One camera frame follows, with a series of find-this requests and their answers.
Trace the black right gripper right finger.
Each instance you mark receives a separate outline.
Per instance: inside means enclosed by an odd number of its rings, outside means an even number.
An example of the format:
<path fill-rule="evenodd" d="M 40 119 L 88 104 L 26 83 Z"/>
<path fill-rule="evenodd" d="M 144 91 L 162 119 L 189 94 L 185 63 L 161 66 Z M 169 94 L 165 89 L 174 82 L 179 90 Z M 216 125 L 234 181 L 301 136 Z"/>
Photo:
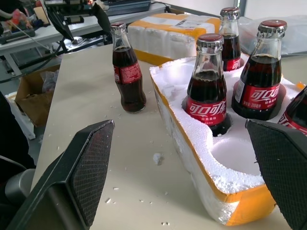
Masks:
<path fill-rule="evenodd" d="M 307 136 L 280 124 L 245 123 L 261 176 L 292 230 L 307 230 Z"/>

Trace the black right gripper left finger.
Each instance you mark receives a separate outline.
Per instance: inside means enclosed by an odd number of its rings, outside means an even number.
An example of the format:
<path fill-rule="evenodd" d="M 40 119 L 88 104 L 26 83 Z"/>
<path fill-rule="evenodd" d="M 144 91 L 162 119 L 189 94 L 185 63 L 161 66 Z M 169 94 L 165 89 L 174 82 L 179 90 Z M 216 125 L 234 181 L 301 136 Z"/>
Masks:
<path fill-rule="evenodd" d="M 78 131 L 7 230 L 89 230 L 105 185 L 114 127 L 113 120 L 105 120 Z"/>

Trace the brown cardboard box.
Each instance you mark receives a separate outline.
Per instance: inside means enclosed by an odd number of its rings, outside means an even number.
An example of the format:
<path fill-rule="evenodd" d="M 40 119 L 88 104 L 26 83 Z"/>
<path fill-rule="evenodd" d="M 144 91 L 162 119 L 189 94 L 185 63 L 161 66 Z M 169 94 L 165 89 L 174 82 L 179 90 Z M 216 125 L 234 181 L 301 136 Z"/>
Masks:
<path fill-rule="evenodd" d="M 35 127 L 46 125 L 54 94 L 53 88 L 43 91 L 42 75 L 49 72 L 55 73 L 59 69 L 60 65 L 55 65 L 21 77 L 15 102 Z"/>

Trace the white workbench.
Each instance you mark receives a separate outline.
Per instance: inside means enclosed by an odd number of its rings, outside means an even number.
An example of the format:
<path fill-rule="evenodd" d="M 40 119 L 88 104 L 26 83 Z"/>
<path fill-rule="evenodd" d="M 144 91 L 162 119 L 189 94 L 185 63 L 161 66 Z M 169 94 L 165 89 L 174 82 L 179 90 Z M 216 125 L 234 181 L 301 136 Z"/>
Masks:
<path fill-rule="evenodd" d="M 164 13 L 165 8 L 166 5 L 162 3 L 152 3 L 148 11 L 110 16 L 109 21 L 111 23 L 124 22 L 128 24 L 153 14 Z M 73 36 L 81 36 L 97 32 L 101 30 L 101 27 L 94 16 L 89 16 L 84 19 L 83 23 L 69 25 L 69 29 Z M 4 56 L 7 59 L 10 67 L 13 69 L 13 72 L 16 75 L 20 75 L 21 71 L 12 58 L 13 53 L 35 48 L 40 45 L 51 44 L 53 42 L 60 41 L 62 38 L 63 36 L 55 29 L 54 26 L 50 25 L 48 27 L 41 27 L 36 30 L 35 37 L 32 39 L 25 38 L 4 45 L 0 44 L 0 56 Z"/>

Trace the glass cola bottle red label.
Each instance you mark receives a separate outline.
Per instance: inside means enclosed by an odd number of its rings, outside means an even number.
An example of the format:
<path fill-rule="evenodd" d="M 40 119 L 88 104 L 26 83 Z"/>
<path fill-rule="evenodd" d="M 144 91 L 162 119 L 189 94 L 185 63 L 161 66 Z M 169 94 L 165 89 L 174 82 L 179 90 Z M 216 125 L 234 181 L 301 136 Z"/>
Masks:
<path fill-rule="evenodd" d="M 269 120 L 277 105 L 282 77 L 281 47 L 287 22 L 265 20 L 258 26 L 257 42 L 232 97 L 232 109 L 241 117 Z"/>
<path fill-rule="evenodd" d="M 278 124 L 296 129 L 307 137 L 307 86 L 287 106 Z"/>
<path fill-rule="evenodd" d="M 231 127 L 226 111 L 226 82 L 220 34 L 200 35 L 196 43 L 196 62 L 189 81 L 185 112 L 206 124 L 213 136 L 225 134 Z"/>
<path fill-rule="evenodd" d="M 137 113 L 146 106 L 142 72 L 129 42 L 126 24 L 112 23 L 110 31 L 113 40 L 114 77 L 121 96 L 121 105 L 126 112 Z"/>
<path fill-rule="evenodd" d="M 222 50 L 224 71 L 233 71 L 240 67 L 239 17 L 240 9 L 238 7 L 227 7 L 220 11 L 221 24 L 219 34 L 224 38 Z"/>

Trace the white foam crate yellow tape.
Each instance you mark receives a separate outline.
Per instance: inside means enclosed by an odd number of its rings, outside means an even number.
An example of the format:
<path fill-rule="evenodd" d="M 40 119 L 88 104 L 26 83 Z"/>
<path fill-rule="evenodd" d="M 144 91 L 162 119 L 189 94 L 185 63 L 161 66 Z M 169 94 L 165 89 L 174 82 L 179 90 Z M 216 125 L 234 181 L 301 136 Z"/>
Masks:
<path fill-rule="evenodd" d="M 227 106 L 231 127 L 214 137 L 206 124 L 184 111 L 195 61 L 195 57 L 186 57 L 150 68 L 161 117 L 212 219 L 237 226 L 264 218 L 278 206 L 261 176 L 245 127 L 247 119 Z M 278 124 L 298 93 L 295 84 L 282 79 L 277 106 L 268 122 Z"/>

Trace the yellow taped white foam box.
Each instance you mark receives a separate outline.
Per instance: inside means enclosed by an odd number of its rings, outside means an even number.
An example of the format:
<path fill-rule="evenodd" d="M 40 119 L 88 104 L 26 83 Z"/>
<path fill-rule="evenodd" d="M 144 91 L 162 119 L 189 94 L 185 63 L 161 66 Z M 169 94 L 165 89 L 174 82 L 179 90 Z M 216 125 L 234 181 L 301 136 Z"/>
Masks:
<path fill-rule="evenodd" d="M 130 44 L 137 59 L 159 66 L 196 55 L 197 38 L 218 33 L 220 19 L 193 14 L 154 14 L 128 26 Z"/>

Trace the silver robot body part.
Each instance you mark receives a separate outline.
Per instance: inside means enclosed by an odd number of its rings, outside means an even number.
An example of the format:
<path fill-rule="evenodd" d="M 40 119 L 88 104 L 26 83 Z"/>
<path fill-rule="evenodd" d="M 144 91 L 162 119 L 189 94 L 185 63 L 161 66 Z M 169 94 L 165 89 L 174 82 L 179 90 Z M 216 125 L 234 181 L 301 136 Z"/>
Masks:
<path fill-rule="evenodd" d="M 35 169 L 27 169 L 11 177 L 5 185 L 5 195 L 12 203 L 22 203 L 30 194 Z"/>

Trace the crumpled plastic wrap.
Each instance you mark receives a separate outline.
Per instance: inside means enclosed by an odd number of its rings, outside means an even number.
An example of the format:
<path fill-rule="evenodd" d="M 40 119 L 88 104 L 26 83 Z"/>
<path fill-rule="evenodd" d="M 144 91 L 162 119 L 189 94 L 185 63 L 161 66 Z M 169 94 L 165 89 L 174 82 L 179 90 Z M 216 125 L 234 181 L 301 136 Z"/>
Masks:
<path fill-rule="evenodd" d="M 56 87 L 58 75 L 59 75 L 59 69 L 54 72 L 45 71 L 45 72 L 40 73 L 40 76 L 43 80 L 42 92 L 54 91 Z"/>

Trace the red and pink clutter item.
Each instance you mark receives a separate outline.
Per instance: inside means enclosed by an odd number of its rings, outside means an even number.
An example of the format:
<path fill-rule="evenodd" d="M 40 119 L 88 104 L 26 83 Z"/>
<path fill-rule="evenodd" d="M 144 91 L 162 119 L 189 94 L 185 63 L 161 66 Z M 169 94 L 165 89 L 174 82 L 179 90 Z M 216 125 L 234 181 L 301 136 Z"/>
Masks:
<path fill-rule="evenodd" d="M 22 30 L 33 28 L 26 15 L 19 9 L 16 9 L 12 13 L 12 19 L 9 21 L 10 25 L 13 27 L 19 27 Z"/>

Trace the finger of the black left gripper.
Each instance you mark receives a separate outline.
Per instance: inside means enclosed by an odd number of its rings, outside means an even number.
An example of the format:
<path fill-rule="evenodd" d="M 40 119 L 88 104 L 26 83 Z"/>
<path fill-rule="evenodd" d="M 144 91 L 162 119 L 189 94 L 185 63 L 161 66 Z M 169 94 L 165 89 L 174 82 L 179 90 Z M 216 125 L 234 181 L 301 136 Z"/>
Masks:
<path fill-rule="evenodd" d="M 50 21 L 52 22 L 56 30 L 60 34 L 62 34 L 65 39 L 73 41 L 74 38 L 62 14 L 55 9 L 48 9 L 47 13 Z"/>
<path fill-rule="evenodd" d="M 101 7 L 101 4 L 94 2 L 92 6 L 92 13 L 97 18 L 100 27 L 107 33 L 110 33 L 110 21 L 106 12 Z"/>

